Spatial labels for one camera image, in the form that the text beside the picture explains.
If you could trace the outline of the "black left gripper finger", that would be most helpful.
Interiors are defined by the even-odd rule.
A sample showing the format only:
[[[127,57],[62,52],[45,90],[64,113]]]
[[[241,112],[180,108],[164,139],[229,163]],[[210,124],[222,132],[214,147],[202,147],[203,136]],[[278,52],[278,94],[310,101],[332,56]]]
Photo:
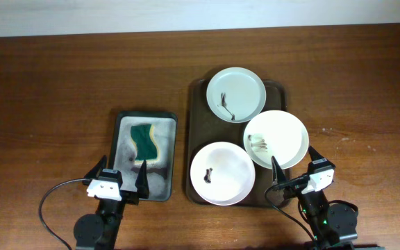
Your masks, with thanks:
[[[147,178],[147,161],[143,160],[140,170],[137,175],[135,182],[135,187],[137,188],[137,195],[140,199],[149,198],[149,183]]]
[[[89,185],[92,179],[95,179],[98,176],[99,172],[102,169],[106,168],[107,161],[107,156],[102,156],[101,160],[83,177],[83,184]]]

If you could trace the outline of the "light green plate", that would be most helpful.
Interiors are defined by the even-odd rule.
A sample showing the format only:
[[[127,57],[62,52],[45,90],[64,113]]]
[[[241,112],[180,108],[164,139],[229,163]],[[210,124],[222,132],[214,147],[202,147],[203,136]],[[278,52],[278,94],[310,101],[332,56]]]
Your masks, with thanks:
[[[209,109],[225,122],[248,122],[262,111],[266,100],[263,81],[242,67],[221,70],[210,79],[206,88]]]

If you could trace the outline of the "green and yellow sponge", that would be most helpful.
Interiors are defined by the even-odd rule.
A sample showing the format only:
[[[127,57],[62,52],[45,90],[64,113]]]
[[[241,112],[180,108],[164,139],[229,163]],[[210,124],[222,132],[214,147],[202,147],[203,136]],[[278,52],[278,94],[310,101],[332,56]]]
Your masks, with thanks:
[[[136,150],[135,162],[156,164],[159,160],[159,147],[154,138],[153,124],[133,125],[130,129],[131,141]]]

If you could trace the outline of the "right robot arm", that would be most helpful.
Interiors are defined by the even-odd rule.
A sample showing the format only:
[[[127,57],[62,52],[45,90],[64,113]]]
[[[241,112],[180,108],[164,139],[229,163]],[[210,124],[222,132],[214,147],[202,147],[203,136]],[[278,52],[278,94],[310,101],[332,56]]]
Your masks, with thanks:
[[[354,249],[353,241],[358,238],[358,207],[347,201],[326,198],[324,189],[333,183],[335,165],[312,147],[308,148],[308,153],[311,161],[307,172],[290,180],[286,179],[275,157],[271,157],[273,186],[266,189],[265,198],[269,198],[270,192],[280,191],[285,200],[298,199],[303,222],[277,206],[273,208],[301,228],[309,225],[310,228],[304,229],[311,239],[306,244],[308,249]]]

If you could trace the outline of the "pinkish white plate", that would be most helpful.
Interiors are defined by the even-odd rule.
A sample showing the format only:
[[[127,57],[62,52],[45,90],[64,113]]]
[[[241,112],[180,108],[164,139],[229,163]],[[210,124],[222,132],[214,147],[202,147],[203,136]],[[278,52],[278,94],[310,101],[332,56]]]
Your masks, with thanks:
[[[245,199],[255,183],[256,171],[244,149],[230,142],[201,148],[190,165],[190,180],[208,203],[231,206]]]

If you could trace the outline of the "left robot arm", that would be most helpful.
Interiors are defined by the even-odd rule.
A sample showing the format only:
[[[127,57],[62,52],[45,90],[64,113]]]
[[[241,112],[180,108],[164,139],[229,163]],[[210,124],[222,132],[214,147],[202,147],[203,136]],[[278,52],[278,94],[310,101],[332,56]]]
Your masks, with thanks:
[[[106,167],[107,157],[84,176],[87,195],[99,201],[96,212],[80,217],[74,225],[77,249],[113,249],[125,206],[138,205],[149,198],[147,163],[141,164],[135,181],[136,191],[122,190],[122,173]]]

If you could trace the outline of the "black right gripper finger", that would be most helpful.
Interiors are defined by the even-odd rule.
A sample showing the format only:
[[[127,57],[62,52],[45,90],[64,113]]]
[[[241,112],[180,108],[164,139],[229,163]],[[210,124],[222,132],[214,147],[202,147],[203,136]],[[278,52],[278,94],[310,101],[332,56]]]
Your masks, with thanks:
[[[318,153],[312,146],[308,147],[308,154],[312,163],[322,163],[326,161],[325,157]]]
[[[271,157],[272,161],[272,173],[273,173],[273,184],[278,185],[281,183],[286,182],[286,177],[285,174],[283,173],[283,170],[281,169],[280,165],[278,164],[276,158],[274,156]]]

